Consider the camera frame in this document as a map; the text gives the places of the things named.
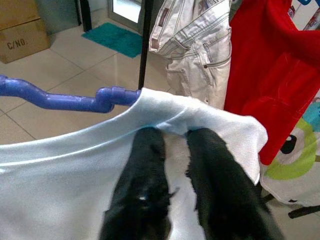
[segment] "door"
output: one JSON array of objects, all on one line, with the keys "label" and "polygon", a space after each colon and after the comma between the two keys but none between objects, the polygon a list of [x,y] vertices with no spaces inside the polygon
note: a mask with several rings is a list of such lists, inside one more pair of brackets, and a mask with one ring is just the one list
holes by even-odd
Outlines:
[{"label": "door", "polygon": [[139,21],[141,0],[108,0],[109,18],[135,31],[142,24]]}]

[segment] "teal mat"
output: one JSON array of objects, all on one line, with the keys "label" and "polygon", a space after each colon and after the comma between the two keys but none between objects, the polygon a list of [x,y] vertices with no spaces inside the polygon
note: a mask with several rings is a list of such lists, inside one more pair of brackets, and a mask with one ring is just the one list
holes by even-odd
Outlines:
[{"label": "teal mat", "polygon": [[105,23],[82,36],[130,58],[141,54],[141,36],[111,23]]}]

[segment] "red garment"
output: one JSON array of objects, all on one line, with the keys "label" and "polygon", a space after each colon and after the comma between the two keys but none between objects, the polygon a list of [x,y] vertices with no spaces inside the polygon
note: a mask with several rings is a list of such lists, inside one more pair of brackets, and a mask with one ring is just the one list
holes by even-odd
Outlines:
[{"label": "red garment", "polygon": [[232,27],[224,109],[262,123],[269,165],[320,88],[320,31],[299,31],[291,0],[243,0]]}]

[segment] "tiled floor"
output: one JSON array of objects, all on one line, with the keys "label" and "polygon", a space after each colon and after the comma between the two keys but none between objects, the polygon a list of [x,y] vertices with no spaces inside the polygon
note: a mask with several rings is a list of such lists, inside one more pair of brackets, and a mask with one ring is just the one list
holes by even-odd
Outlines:
[{"label": "tiled floor", "polygon": [[[94,26],[106,21],[105,12],[92,16]],[[51,93],[94,96],[103,86],[138,87],[140,57],[129,58],[81,37],[82,27],[51,36],[51,48],[3,64],[0,73],[25,79]],[[169,91],[165,61],[148,55],[145,86]],[[0,98],[0,144],[12,144],[57,136],[86,128],[123,112],[117,106],[107,114],[44,110],[13,97]],[[288,240],[316,240],[320,234],[320,214],[290,219],[288,206],[275,200],[269,207]]]}]

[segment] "white shirt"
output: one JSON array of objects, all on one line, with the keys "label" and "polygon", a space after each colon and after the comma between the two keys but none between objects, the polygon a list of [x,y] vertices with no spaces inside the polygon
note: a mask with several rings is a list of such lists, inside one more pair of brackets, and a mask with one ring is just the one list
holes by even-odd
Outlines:
[{"label": "white shirt", "polygon": [[62,136],[0,145],[0,239],[97,240],[135,132],[167,133],[165,169],[171,199],[170,240],[204,240],[185,177],[188,130],[210,128],[227,143],[250,179],[259,180],[265,128],[251,116],[215,109],[197,99],[144,88],[124,113]]}]

